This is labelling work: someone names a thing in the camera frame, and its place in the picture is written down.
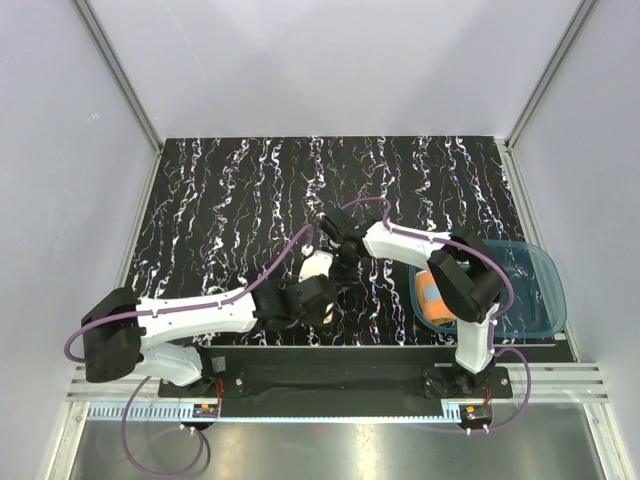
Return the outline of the orange polka dot towel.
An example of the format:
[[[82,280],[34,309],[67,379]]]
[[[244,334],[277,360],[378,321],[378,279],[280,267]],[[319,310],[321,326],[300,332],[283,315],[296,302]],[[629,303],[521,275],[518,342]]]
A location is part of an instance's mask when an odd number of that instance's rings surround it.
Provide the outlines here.
[[[415,294],[419,310],[425,321],[442,326],[455,320],[441,297],[434,276],[429,271],[420,271],[415,275]]]

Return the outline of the yellow patterned towel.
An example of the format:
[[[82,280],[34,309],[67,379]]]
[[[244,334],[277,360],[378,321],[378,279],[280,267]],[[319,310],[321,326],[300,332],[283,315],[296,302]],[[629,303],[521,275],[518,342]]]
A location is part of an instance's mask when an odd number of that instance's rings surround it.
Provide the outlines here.
[[[324,314],[323,314],[323,319],[322,319],[322,325],[323,326],[326,326],[326,325],[329,325],[329,324],[332,323],[332,321],[333,321],[333,313],[334,313],[334,305],[335,305],[335,303],[332,302],[332,303],[329,303],[326,306]]]

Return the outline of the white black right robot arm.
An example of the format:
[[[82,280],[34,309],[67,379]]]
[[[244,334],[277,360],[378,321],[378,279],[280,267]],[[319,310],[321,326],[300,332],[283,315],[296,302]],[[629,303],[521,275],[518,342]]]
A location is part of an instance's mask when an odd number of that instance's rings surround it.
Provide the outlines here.
[[[457,328],[454,364],[430,376],[441,397],[480,396],[495,365],[493,333],[504,269],[491,257],[482,239],[463,227],[455,232],[428,233],[383,220],[358,221],[342,209],[326,214],[320,226],[334,249],[331,274],[346,277],[360,260],[400,262],[432,275]]]

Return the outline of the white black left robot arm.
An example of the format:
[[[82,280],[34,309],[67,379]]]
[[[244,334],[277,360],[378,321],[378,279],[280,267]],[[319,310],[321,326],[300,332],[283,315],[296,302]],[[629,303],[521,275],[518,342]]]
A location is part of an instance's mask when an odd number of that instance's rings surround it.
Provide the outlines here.
[[[201,297],[136,299],[130,289],[116,289],[81,322],[85,378],[99,384],[136,373],[206,395],[215,386],[214,367],[180,340],[330,323],[337,299],[332,263],[331,254],[315,251],[297,279],[263,280],[254,289]]]

